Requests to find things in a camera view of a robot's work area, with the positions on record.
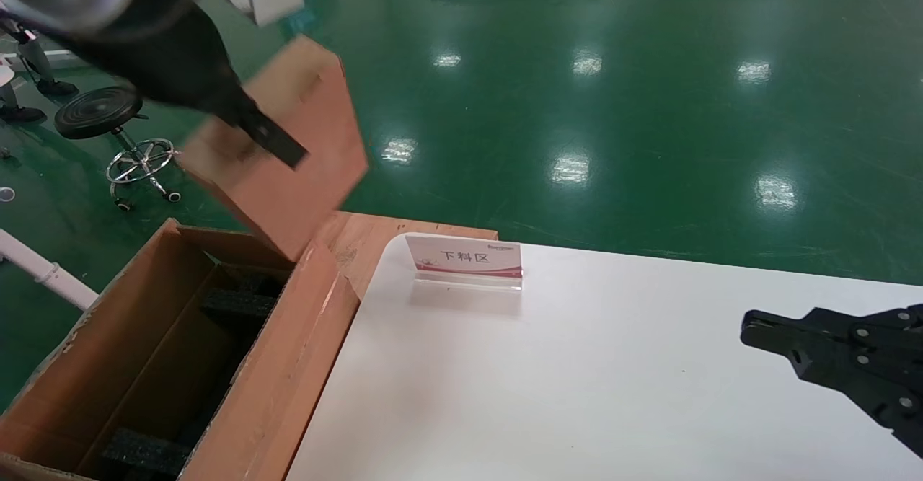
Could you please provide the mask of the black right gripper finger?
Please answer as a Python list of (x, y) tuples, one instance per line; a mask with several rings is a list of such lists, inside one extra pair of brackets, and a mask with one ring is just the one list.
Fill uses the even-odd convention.
[(818, 307), (802, 319), (751, 310), (741, 323), (741, 342), (779, 356), (794, 350), (805, 352), (811, 344), (822, 349), (842, 344), (850, 349), (921, 353), (921, 307), (908, 306), (866, 316)]
[(792, 349), (804, 382), (836, 390), (922, 457), (921, 353), (907, 349)]

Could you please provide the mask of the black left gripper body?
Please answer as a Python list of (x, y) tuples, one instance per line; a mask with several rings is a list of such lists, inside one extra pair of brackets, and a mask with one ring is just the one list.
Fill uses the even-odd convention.
[(214, 21), (191, 0), (132, 0), (102, 33), (52, 32), (83, 61), (128, 81), (145, 99), (234, 127), (249, 123), (244, 92)]

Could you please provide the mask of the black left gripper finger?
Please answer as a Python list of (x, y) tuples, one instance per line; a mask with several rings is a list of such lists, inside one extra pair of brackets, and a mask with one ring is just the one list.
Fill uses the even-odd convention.
[(307, 149), (290, 133), (257, 107), (241, 110), (237, 124), (261, 149), (291, 169), (296, 169), (309, 155)]

